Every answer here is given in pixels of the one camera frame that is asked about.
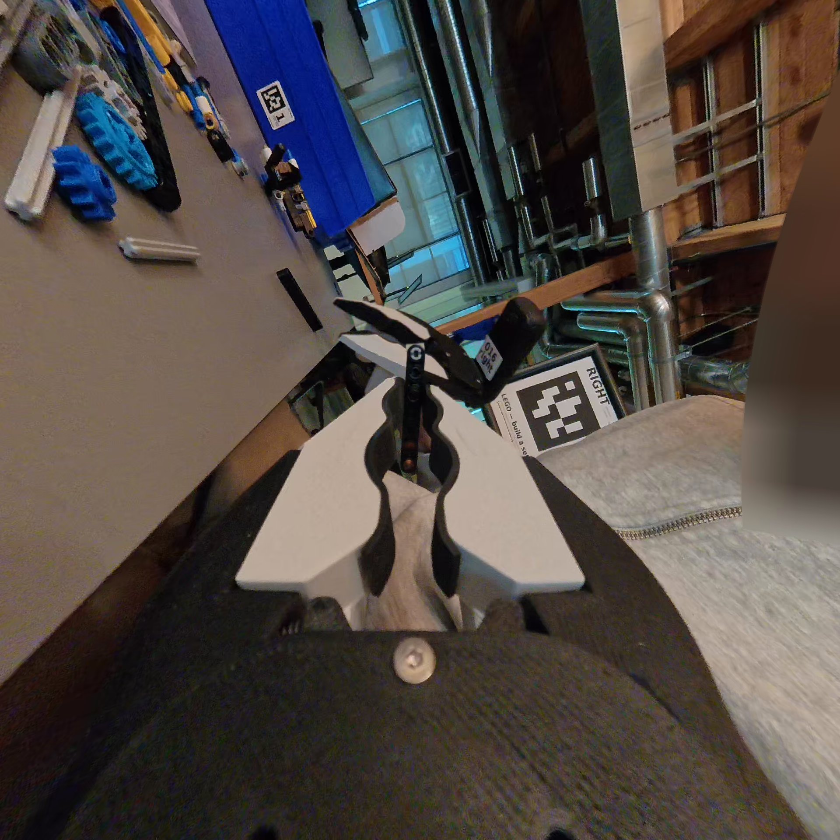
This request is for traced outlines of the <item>wooden railing beam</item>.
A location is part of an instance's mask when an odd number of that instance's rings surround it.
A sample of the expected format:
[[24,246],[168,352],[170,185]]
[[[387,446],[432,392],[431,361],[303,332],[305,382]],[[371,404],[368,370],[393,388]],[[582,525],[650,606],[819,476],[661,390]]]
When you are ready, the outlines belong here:
[[[632,253],[605,259],[593,266],[577,270],[568,276],[552,280],[519,294],[520,298],[531,300],[539,309],[560,305],[563,301],[579,297],[609,283],[630,277],[635,273],[636,261]],[[460,318],[453,318],[438,324],[435,328],[444,334],[451,334],[474,324],[498,317],[509,300],[496,302],[483,309],[473,311]]]

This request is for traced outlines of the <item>short grey lego beam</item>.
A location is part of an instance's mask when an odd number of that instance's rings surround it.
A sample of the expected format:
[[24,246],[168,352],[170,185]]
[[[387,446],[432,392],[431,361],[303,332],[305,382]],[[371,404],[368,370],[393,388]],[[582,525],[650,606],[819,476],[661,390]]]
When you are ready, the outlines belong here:
[[17,42],[13,64],[18,74],[40,93],[63,88],[74,76],[81,57],[76,30],[59,9],[39,8]]

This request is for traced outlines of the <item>silver ventilation pipes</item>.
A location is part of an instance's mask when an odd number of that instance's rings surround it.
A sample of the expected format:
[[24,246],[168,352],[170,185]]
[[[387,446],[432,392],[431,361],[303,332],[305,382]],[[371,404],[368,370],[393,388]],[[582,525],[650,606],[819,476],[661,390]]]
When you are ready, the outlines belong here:
[[[456,133],[467,221],[584,276],[566,309],[636,327],[637,405],[683,396],[665,205],[683,191],[660,2],[399,2],[417,68]],[[633,275],[633,288],[610,289]]]

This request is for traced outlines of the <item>small white lego gear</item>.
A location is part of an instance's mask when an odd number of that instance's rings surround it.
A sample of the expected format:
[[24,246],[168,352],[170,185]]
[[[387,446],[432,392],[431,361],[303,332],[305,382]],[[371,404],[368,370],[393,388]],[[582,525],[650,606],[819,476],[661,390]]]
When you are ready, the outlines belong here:
[[77,93],[92,92],[116,109],[125,121],[133,127],[135,133],[146,139],[146,131],[140,116],[140,110],[129,94],[110,78],[105,70],[96,65],[79,64],[79,86]]

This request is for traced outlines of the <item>short black lego piece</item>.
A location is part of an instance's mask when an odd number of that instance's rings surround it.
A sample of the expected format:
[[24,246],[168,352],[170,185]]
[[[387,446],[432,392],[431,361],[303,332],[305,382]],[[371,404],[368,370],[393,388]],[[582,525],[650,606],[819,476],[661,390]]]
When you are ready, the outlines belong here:
[[284,291],[294,307],[299,311],[301,317],[313,333],[323,329],[319,315],[310,303],[303,289],[299,286],[296,278],[288,268],[280,269],[276,276]]

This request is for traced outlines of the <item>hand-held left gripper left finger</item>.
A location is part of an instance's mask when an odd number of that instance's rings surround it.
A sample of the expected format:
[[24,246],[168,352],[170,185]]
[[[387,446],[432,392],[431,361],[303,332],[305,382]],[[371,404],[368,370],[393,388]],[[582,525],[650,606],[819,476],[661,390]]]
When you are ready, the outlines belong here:
[[365,622],[395,560],[384,476],[402,410],[403,381],[389,378],[301,447],[236,573],[240,588],[329,597],[348,623]]

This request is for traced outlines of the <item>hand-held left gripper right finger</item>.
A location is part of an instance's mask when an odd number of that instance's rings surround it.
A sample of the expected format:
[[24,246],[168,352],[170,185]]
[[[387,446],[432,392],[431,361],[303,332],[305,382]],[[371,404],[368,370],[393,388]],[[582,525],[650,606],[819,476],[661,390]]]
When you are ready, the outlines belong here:
[[456,595],[465,625],[495,601],[579,591],[584,573],[515,448],[441,388],[427,396],[429,468],[440,483],[434,580]]

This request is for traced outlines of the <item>large blue lego gear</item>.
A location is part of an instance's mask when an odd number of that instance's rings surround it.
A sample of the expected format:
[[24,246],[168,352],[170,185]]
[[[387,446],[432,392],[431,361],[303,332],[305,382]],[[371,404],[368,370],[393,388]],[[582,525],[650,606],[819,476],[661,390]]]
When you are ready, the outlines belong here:
[[94,92],[77,95],[75,115],[82,132],[118,179],[140,191],[159,185],[149,152],[119,111]]

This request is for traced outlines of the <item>framed black white marker sign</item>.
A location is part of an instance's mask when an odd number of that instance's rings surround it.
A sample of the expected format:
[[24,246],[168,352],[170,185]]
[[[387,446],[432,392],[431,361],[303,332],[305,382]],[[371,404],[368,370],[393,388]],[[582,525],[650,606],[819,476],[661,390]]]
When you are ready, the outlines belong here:
[[482,412],[486,424],[521,456],[534,458],[577,443],[627,414],[595,343],[516,373]]

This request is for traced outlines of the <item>blue storage bin with tag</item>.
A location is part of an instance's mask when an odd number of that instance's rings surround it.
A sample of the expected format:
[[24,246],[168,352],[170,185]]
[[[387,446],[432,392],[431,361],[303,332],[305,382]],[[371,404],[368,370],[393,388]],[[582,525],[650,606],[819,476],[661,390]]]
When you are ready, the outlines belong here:
[[341,91],[302,1],[208,1],[268,146],[297,160],[323,236],[334,238],[396,188]]

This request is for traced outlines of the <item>scattered small lego pins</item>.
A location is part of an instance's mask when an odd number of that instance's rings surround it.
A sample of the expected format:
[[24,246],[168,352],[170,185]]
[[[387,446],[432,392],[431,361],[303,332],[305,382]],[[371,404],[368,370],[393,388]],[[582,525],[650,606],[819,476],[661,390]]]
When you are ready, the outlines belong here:
[[178,102],[204,135],[220,162],[237,176],[245,177],[249,173],[248,165],[231,146],[212,99],[184,61],[181,43],[173,38],[164,38],[163,45],[167,58],[164,68],[176,85]]

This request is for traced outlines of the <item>small black lego assembly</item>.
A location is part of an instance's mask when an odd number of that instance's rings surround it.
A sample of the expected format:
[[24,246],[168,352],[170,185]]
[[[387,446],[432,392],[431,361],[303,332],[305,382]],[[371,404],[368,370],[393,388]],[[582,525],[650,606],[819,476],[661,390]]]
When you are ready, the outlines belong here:
[[297,161],[287,157],[287,148],[282,143],[264,146],[260,159],[264,167],[260,179],[266,197],[286,213],[296,232],[314,239],[317,224],[301,188]]

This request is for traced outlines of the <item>yellow lego beam assembly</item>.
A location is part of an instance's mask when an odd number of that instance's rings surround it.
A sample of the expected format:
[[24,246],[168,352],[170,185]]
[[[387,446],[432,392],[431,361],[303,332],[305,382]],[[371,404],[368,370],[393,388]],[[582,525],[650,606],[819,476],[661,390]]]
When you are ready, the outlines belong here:
[[117,7],[149,54],[157,70],[164,74],[173,61],[170,41],[141,1],[91,1],[99,10]]

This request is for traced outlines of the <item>long black lego beam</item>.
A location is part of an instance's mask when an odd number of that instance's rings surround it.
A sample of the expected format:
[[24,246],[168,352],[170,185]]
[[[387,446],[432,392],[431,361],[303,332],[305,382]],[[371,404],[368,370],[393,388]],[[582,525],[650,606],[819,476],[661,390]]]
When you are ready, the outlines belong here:
[[159,75],[155,68],[149,67],[138,36],[117,5],[105,6],[99,12],[99,17],[119,37],[125,49],[123,64],[140,97],[139,111],[146,133],[143,146],[151,158],[157,177],[157,185],[146,191],[145,195],[153,207],[165,213],[173,213],[181,207],[182,197],[154,95],[153,80]]

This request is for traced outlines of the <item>small blue lego gear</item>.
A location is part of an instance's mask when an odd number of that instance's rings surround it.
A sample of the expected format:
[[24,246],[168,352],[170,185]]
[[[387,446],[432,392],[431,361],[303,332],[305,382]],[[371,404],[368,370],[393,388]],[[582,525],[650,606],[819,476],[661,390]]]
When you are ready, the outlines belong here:
[[72,212],[84,222],[112,221],[117,194],[106,172],[76,145],[62,145],[51,153],[55,188]]

